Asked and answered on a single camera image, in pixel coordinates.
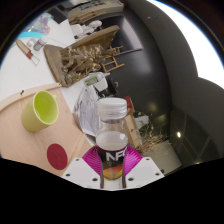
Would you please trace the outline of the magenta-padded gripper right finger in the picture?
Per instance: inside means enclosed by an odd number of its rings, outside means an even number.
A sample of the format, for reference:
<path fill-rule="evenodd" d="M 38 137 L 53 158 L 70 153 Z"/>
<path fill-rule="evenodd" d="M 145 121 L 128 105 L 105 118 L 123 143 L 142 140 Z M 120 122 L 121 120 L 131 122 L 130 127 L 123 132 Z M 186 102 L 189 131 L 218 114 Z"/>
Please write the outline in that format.
<path fill-rule="evenodd" d="M 143 187 L 164 177 L 150 157 L 142 157 L 131 147 L 126 151 L 123 174 L 126 189 Z"/>

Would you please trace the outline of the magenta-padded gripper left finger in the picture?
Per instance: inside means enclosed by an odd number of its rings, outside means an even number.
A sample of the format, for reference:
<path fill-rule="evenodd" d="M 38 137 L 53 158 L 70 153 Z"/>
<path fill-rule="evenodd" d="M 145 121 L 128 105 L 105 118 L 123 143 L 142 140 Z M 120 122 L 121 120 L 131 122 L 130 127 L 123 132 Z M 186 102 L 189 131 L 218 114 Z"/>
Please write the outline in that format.
<path fill-rule="evenodd" d="M 82 158 L 75 157 L 62 178 L 84 188 L 100 189 L 102 185 L 102 164 L 93 146 Z"/>

